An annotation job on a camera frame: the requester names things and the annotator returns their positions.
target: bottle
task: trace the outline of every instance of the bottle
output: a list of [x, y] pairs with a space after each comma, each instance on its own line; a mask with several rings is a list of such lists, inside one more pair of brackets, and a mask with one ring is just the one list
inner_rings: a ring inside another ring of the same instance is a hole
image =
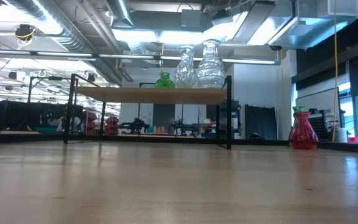
[[194, 47], [185, 45], [180, 48], [180, 62], [173, 80], [176, 88], [196, 88], [197, 73], [194, 69]]
[[198, 65], [198, 88], [222, 88], [224, 79], [223, 63], [218, 57], [220, 41], [209, 39], [203, 42], [204, 57]]
[[168, 72], [162, 72], [161, 78], [155, 82], [156, 88], [175, 88], [175, 83], [169, 78]]

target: table surface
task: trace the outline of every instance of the table surface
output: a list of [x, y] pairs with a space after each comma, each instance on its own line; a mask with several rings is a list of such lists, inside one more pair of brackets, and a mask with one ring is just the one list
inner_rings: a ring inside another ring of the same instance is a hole
[[358, 223], [358, 154], [0, 144], [0, 223]]
[[76, 87], [79, 94], [95, 100], [115, 103], [162, 103], [218, 105], [226, 98], [226, 89], [161, 89], [161, 88], [112, 88]]

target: green glass vase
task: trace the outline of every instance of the green glass vase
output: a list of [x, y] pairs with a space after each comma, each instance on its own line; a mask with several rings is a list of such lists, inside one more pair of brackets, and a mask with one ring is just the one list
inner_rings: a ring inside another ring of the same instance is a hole
[[168, 72], [161, 73], [161, 78], [155, 83], [156, 88], [175, 88], [175, 83], [169, 78]]

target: glass vase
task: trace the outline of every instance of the glass vase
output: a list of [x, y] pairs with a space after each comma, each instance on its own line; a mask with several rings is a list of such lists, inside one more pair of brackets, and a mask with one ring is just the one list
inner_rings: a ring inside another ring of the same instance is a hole
[[310, 112], [295, 112], [296, 124], [291, 133], [291, 145], [294, 149], [315, 149], [318, 137], [311, 127], [308, 117]]
[[175, 83], [169, 78], [168, 72], [161, 73], [161, 78], [155, 83], [156, 88], [175, 88]]
[[180, 63], [173, 80], [176, 88], [196, 88], [197, 74], [193, 65], [194, 48], [186, 45], [180, 48]]
[[218, 40], [206, 40], [204, 45], [204, 57], [198, 65], [198, 88], [222, 88], [224, 83], [223, 63], [218, 57]]

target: pink vase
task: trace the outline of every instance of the pink vase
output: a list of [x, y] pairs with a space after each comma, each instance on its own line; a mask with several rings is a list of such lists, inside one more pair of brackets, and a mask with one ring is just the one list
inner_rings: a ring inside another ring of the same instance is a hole
[[318, 137], [311, 127], [308, 116], [310, 112], [295, 112], [296, 124], [291, 133], [291, 144], [294, 149], [315, 149]]

